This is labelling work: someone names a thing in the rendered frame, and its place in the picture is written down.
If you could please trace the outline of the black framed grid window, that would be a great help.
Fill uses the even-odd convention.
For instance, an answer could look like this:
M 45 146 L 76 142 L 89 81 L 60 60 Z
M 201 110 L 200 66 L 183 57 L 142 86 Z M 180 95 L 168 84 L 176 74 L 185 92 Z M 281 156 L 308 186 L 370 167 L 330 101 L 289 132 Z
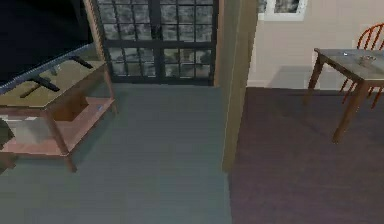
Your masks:
M 211 86 L 218 0 L 91 0 L 116 83 Z

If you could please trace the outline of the brown wooden television stand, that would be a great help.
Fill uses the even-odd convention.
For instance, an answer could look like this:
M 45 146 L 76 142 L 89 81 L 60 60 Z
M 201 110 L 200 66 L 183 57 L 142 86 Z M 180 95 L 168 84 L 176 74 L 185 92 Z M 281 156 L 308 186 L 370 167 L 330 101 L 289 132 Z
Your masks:
M 55 76 L 42 76 L 59 90 L 50 91 L 30 82 L 0 95 L 0 119 L 9 127 L 0 140 L 0 169 L 15 167 L 17 156 L 60 158 L 72 172 L 76 147 L 108 110 L 117 109 L 114 92 L 107 97 L 89 97 L 86 91 L 99 81 L 112 87 L 107 65 L 92 61 L 87 69 L 67 61 Z

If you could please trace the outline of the white framed window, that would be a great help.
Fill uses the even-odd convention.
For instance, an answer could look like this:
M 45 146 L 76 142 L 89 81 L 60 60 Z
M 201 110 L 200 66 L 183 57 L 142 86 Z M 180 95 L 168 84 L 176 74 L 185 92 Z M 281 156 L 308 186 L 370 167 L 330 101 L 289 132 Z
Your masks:
M 258 19 L 262 21 L 302 21 L 308 0 L 258 0 Z

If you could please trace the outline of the brown wooden table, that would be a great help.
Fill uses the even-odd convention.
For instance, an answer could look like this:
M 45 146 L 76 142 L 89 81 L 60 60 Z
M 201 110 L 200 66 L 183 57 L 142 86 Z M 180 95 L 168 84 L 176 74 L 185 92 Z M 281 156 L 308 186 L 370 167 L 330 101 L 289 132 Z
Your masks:
M 367 51 L 360 49 L 315 48 L 314 51 L 317 53 L 317 57 L 310 76 L 307 92 L 303 98 L 304 105 L 309 103 L 325 64 L 341 73 L 347 80 L 352 81 L 352 85 L 343 99 L 343 101 L 349 99 L 349 103 L 332 137 L 333 143 L 339 143 L 351 120 L 360 108 L 363 99 L 372 92 L 373 88 L 384 89 L 384 70 L 362 65 L 356 53 Z M 370 56 L 375 56 L 379 51 L 368 51 L 367 53 Z

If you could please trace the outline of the black television set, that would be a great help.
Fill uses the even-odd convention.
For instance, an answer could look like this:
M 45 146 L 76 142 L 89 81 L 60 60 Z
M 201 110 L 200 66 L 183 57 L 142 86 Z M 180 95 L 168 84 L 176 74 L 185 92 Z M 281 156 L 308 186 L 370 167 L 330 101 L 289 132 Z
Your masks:
M 84 0 L 0 0 L 0 95 L 27 81 L 57 92 L 41 73 L 92 43 Z

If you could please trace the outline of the red wooden chair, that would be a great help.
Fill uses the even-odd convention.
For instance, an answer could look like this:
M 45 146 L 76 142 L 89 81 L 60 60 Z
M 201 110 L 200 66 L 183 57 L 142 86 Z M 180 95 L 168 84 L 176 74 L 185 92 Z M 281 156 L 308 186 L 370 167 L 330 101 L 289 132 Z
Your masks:
M 378 23 L 376 25 L 373 25 L 369 28 L 367 28 L 359 37 L 357 42 L 357 49 L 364 49 L 364 50 L 383 50 L 384 48 L 384 22 Z M 341 93 L 344 91 L 344 88 L 346 87 L 347 83 L 350 81 L 350 79 L 346 78 L 339 90 Z M 349 86 L 349 89 L 347 93 L 345 94 L 342 104 L 344 104 L 351 93 L 351 91 L 356 86 L 356 83 L 352 81 L 352 84 Z M 381 96 L 381 93 L 384 89 L 384 87 L 370 87 L 367 98 L 370 98 L 373 90 L 378 88 L 378 92 L 375 95 L 375 98 L 373 100 L 373 103 L 371 105 L 371 109 L 374 109 L 376 107 L 377 102 L 379 101 L 379 98 Z

